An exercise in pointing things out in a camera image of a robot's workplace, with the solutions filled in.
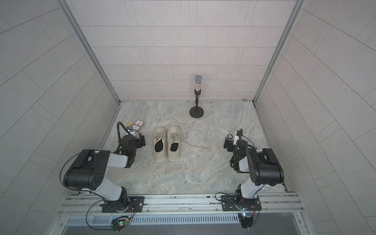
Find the cream canvas sneaker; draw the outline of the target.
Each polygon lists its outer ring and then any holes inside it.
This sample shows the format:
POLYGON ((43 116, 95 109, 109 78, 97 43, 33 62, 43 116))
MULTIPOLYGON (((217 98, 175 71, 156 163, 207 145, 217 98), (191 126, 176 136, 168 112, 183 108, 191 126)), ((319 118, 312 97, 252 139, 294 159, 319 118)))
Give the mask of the cream canvas sneaker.
POLYGON ((181 157, 181 131, 175 125, 169 127, 167 131, 167 156, 172 162, 176 162, 181 157))
POLYGON ((157 127, 152 135, 153 149, 154 149, 154 161, 162 163, 167 159, 166 153, 166 131, 163 127, 157 127))

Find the black insole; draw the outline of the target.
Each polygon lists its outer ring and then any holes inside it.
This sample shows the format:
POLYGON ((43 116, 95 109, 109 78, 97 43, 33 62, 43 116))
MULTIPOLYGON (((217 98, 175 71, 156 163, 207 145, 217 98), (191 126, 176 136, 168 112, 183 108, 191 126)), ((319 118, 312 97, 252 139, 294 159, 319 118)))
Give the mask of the black insole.
POLYGON ((164 149, 164 140, 163 139, 157 140, 154 145, 154 149, 156 153, 162 152, 164 149))
POLYGON ((179 141, 178 138, 172 139, 171 145, 170 145, 170 151, 176 152, 179 148, 179 143, 180 143, 180 141, 179 141))

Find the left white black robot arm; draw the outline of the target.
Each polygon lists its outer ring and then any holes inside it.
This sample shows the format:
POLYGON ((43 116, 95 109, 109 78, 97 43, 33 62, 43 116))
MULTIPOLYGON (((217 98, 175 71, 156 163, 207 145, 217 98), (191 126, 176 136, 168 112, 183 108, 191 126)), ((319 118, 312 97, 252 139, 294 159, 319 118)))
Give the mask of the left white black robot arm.
POLYGON ((119 139, 115 152, 84 149, 59 179, 70 190, 90 192, 102 198, 103 213, 141 212, 145 198, 128 196, 126 188, 108 180, 105 172, 109 168, 130 168, 137 149, 145 145, 145 137, 136 133, 119 139))

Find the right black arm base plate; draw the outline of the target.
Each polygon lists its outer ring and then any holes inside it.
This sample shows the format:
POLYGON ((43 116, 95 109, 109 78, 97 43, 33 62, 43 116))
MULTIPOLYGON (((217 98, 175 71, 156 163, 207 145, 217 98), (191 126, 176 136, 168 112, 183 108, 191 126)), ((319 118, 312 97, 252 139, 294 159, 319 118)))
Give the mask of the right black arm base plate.
POLYGON ((222 195, 222 209, 227 212, 249 212, 261 211, 262 207, 259 199, 245 199, 235 195, 222 195))

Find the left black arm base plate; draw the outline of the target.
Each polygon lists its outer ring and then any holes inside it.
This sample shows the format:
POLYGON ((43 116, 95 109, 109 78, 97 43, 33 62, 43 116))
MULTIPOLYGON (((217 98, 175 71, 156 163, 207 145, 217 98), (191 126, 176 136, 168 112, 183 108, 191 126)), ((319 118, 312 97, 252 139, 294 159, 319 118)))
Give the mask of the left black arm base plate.
POLYGON ((142 212, 144 196, 128 196, 127 199, 120 198, 117 201, 105 201, 100 204, 102 213, 123 213, 142 212))

